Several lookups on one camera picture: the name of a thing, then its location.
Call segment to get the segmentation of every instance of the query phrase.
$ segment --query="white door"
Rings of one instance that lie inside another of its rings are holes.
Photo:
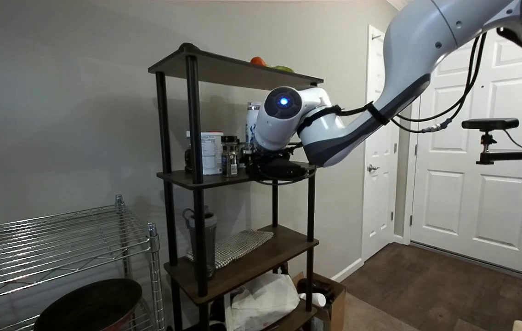
[[[376,100],[383,90],[384,33],[369,27],[367,101]],[[363,182],[363,241],[361,258],[372,257],[393,239],[396,204],[398,127],[387,125],[365,141]]]
[[[440,63],[421,96],[420,117],[460,98],[471,44]],[[510,132],[522,145],[522,48],[495,32],[459,116],[444,131],[419,135],[411,240],[522,272],[522,161],[477,165],[482,133],[461,128],[462,120],[488,117],[517,117],[520,126]],[[504,132],[492,134],[498,144],[491,151],[521,150]]]

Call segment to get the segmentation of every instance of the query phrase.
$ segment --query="chrome wire rack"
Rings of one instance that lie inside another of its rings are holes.
[[[110,206],[1,224],[0,297],[112,262],[120,262],[125,277],[132,278],[131,257],[139,254],[148,260],[152,314],[143,300],[128,323],[129,330],[162,331],[157,229],[152,223],[144,229],[121,195]],[[37,317],[0,331],[32,330]]]

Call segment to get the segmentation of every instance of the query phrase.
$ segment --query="checkered cloth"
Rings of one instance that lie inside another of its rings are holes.
[[[249,254],[272,237],[273,232],[245,230],[232,237],[219,240],[216,243],[216,268],[225,267],[231,261]],[[193,253],[191,251],[186,257],[193,262]]]

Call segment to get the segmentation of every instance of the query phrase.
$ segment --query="black pan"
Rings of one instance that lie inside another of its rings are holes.
[[[139,283],[107,279],[79,287],[53,302],[34,331],[119,331],[142,297]]]

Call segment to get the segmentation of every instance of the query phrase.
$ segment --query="cable strap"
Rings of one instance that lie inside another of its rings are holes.
[[[307,116],[303,121],[302,123],[300,124],[300,126],[298,126],[297,128],[297,134],[300,135],[300,133],[302,132],[302,130],[304,130],[305,128],[307,128],[308,126],[310,126],[312,124],[312,122],[318,120],[320,117],[322,116],[326,116],[326,115],[329,115],[329,114],[335,114],[337,116],[351,116],[351,115],[356,115],[356,114],[359,114],[359,113],[362,113],[364,111],[369,111],[369,113],[378,121],[381,123],[381,125],[385,126],[386,124],[388,124],[390,122],[389,119],[387,119],[384,115],[382,115],[374,106],[373,106],[373,101],[366,104],[365,106],[361,107],[361,108],[357,108],[357,109],[352,109],[352,110],[349,110],[349,111],[343,111],[343,109],[341,109],[341,107],[339,107],[339,105],[333,105],[331,107],[327,107],[327,108],[324,108],[320,111],[317,111],[316,113],[310,115],[310,116]]]

